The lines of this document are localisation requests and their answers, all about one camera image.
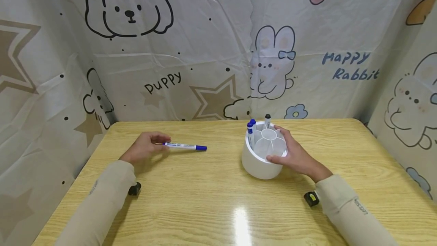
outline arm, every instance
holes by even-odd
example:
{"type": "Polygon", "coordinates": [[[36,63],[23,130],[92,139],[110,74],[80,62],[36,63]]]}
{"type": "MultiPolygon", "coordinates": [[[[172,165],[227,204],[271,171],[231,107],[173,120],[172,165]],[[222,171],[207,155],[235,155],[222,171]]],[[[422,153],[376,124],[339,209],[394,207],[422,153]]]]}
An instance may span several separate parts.
{"type": "Polygon", "coordinates": [[[356,192],[339,175],[315,160],[293,139],[290,131],[280,129],[287,142],[286,157],[268,156],[267,160],[307,175],[316,183],[323,213],[336,226],[348,244],[354,246],[397,245],[390,233],[360,203],[356,192]]]}
{"type": "Polygon", "coordinates": [[[115,215],[123,207],[131,186],[136,185],[133,164],[167,151],[170,137],[159,132],[143,132],[116,162],[96,180],[85,200],[71,217],[55,245],[101,245],[115,215]]]}

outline fabric backdrop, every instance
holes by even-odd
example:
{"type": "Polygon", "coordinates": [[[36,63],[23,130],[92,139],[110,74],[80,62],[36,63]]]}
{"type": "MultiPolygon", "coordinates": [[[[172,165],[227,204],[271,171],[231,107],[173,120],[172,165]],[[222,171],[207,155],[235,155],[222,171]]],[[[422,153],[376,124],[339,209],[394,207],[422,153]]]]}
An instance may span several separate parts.
{"type": "Polygon", "coordinates": [[[0,245],[32,243],[116,121],[371,120],[432,197],[435,1],[0,0],[0,245]]]}

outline wooden table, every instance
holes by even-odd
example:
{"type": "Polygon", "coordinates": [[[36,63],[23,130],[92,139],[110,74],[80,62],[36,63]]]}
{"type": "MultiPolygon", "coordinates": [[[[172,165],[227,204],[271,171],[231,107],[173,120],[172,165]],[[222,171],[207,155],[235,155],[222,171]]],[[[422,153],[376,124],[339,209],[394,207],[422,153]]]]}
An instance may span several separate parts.
{"type": "MultiPolygon", "coordinates": [[[[274,120],[316,159],[340,174],[401,245],[437,244],[437,206],[354,119],[274,120]]],[[[107,235],[111,245],[344,245],[303,195],[310,179],[283,169],[273,180],[241,165],[245,121],[119,122],[113,125],[34,245],[52,245],[101,172],[141,131],[207,152],[172,150],[137,174],[138,197],[126,198],[107,235]]]]}

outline pen holder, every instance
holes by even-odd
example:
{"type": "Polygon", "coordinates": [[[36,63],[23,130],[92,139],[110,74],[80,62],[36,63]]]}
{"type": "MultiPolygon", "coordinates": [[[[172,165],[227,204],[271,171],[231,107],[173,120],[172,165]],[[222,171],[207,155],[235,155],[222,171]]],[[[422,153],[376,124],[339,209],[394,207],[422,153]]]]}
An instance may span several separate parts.
{"type": "Polygon", "coordinates": [[[269,180],[278,176],[282,165],[274,164],[266,160],[268,155],[287,156],[287,144],[284,136],[279,130],[264,127],[264,122],[256,122],[256,129],[253,129],[255,144],[253,149],[248,143],[248,133],[245,133],[243,153],[241,162],[244,169],[252,176],[269,180]]]}

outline forearm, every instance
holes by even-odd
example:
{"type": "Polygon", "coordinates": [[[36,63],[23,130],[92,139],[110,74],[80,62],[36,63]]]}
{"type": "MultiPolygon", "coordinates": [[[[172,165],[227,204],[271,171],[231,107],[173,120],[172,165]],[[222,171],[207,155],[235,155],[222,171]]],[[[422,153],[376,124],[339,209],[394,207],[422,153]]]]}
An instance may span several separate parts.
{"type": "Polygon", "coordinates": [[[353,246],[397,245],[382,224],[359,201],[353,189],[338,175],[316,183],[323,213],[353,246]]]}
{"type": "Polygon", "coordinates": [[[135,185],[134,167],[123,161],[109,165],[79,205],[56,245],[101,245],[129,188],[135,185]]]}

